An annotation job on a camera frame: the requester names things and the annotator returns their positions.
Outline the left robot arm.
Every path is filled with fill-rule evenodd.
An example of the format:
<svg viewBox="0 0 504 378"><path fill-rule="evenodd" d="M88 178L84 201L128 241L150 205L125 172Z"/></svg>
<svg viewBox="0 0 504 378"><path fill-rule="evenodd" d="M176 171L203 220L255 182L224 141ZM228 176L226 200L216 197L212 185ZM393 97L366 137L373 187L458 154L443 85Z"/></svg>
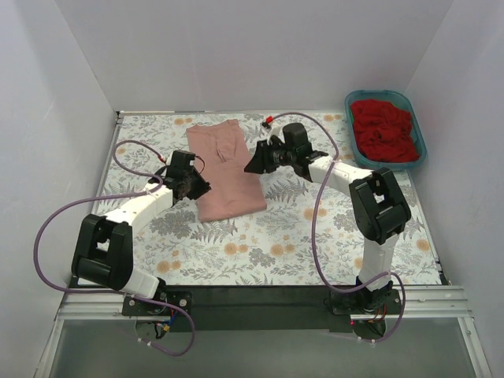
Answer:
<svg viewBox="0 0 504 378"><path fill-rule="evenodd" d="M140 298L152 315L168 304L165 282L134 263L135 234L157 215L188 198L195 200L210 190L209 182L195 168L198 155L176 150L170 162L156 171L144 187L145 195L134 197L103 216L83 219L72 259L72 274L108 289Z"/></svg>

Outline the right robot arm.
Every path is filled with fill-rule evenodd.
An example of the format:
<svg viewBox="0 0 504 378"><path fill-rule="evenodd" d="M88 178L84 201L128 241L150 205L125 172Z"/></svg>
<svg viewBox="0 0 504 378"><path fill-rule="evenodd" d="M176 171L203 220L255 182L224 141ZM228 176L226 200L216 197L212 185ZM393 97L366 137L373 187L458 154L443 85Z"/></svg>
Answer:
<svg viewBox="0 0 504 378"><path fill-rule="evenodd" d="M272 134L258 141L244 170L264 174L280 166L289 166L303 179L337 190L351 200L355 223L364 237L362 267L354 287L330 286L333 309L366 313L383 309L394 291L391 265L395 245L411 218L394 173L359 169L313 149L300 123L284 126L282 138Z"/></svg>

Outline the pink t shirt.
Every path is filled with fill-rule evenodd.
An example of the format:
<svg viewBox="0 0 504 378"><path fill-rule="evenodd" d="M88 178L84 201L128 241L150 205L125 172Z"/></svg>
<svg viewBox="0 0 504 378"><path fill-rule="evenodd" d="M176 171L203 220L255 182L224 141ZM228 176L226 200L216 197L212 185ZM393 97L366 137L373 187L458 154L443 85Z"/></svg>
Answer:
<svg viewBox="0 0 504 378"><path fill-rule="evenodd" d="M190 151L204 162L202 177L211 189L197 200L202 222L221 221L267 208L257 175L244 171L251 159L237 120L186 130Z"/></svg>

